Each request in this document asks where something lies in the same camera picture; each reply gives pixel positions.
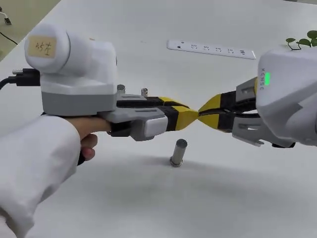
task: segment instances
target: green plant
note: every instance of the green plant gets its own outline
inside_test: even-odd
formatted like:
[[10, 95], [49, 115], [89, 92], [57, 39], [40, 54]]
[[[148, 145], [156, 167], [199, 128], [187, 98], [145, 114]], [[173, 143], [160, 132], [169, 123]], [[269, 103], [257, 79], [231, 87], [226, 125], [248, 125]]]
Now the green plant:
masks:
[[305, 39], [305, 38], [302, 38], [300, 39], [299, 41], [296, 42], [296, 44], [298, 45], [298, 49], [295, 49], [293, 48], [290, 43], [293, 43], [296, 41], [296, 39], [294, 38], [287, 38], [286, 39], [286, 42], [287, 42], [287, 45], [289, 46], [289, 48], [291, 48], [291, 50], [293, 51], [298, 51], [298, 50], [301, 50], [301, 45], [302, 46], [309, 46], [309, 47], [315, 47], [317, 46], [317, 31], [309, 31], [307, 32], [307, 37], [310, 39]]

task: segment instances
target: green indicator light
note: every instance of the green indicator light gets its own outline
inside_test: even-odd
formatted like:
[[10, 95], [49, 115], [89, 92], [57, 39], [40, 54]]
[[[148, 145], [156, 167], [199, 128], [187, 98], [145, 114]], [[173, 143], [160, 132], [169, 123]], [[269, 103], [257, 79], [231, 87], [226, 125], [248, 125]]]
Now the green indicator light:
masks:
[[266, 72], [266, 73], [265, 73], [265, 78], [264, 78], [264, 84], [265, 84], [265, 85], [269, 85], [270, 79], [271, 79], [271, 73]]

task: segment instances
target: screw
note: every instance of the screw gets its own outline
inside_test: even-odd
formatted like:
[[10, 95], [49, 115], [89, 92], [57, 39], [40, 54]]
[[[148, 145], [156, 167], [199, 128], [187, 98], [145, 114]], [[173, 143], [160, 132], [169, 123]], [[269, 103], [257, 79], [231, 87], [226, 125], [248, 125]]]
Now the screw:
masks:
[[117, 85], [117, 93], [118, 94], [125, 94], [125, 86], [123, 84]]
[[14, 75], [23, 74], [23, 70], [21, 70], [21, 69], [14, 69], [14, 70], [12, 70], [12, 74], [14, 74]]
[[142, 88], [141, 89], [141, 95], [143, 97], [147, 97], [148, 96], [148, 89], [147, 88]]

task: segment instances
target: metal peg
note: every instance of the metal peg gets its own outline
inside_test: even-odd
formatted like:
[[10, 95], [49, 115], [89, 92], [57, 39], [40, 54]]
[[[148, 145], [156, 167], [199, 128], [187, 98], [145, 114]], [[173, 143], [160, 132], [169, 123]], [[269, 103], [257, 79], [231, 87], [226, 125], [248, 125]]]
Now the metal peg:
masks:
[[141, 95], [143, 97], [147, 97], [148, 96], [148, 89], [147, 88], [142, 88], [141, 89]]
[[179, 139], [176, 142], [173, 156], [170, 157], [170, 164], [173, 167], [180, 167], [183, 163], [183, 157], [187, 147], [187, 141], [184, 139]]
[[123, 84], [117, 85], [117, 93], [118, 94], [125, 94], [125, 86]]

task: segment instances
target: leaf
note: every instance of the leaf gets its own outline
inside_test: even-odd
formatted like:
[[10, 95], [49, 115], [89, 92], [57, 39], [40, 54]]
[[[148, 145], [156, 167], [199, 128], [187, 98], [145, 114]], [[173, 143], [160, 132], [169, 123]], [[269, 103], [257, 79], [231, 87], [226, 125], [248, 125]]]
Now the leaf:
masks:
[[307, 32], [308, 38], [315, 39], [317, 38], [317, 31], [309, 31]]
[[317, 46], [317, 39], [312, 39], [312, 46]]
[[296, 42], [299, 45], [309, 46], [311, 47], [311, 42], [307, 39], [300, 39], [298, 42]]
[[296, 39], [294, 39], [294, 38], [287, 38], [287, 39], [286, 39], [286, 42], [287, 42], [287, 43], [292, 43], [292, 42], [294, 42], [294, 41], [296, 41]]

